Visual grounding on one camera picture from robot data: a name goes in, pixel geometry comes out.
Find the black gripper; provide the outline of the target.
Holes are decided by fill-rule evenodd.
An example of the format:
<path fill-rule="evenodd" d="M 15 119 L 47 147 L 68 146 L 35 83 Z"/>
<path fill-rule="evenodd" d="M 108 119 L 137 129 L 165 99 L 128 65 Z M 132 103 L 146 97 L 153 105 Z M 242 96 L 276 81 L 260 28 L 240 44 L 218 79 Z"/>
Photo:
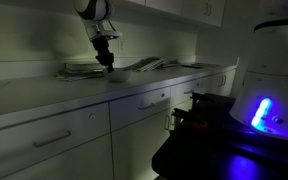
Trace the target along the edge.
<path fill-rule="evenodd" d="M 109 73 L 114 71 L 114 54 L 109 51 L 108 40 L 105 36 L 97 37 L 92 40 L 94 49 L 97 52 L 96 59 L 101 65 L 107 66 Z"/>

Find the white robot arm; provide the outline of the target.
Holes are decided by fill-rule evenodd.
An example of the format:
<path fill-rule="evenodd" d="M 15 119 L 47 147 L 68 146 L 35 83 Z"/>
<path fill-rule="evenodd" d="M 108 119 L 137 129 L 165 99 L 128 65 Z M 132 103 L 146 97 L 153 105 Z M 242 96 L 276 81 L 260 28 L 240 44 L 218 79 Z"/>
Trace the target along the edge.
<path fill-rule="evenodd" d="M 109 51 L 109 40 L 122 36 L 110 22 L 115 8 L 112 0 L 73 0 L 74 8 L 80 16 L 89 40 L 97 52 L 96 59 L 113 72 L 114 54 Z"/>

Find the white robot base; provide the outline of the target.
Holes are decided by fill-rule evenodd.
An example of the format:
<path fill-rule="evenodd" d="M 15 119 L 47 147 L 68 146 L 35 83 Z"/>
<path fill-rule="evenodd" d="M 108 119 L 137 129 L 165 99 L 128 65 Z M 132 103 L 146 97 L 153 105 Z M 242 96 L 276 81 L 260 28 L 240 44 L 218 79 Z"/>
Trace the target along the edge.
<path fill-rule="evenodd" d="M 288 19 L 263 22 L 230 115 L 255 132 L 288 140 Z"/>

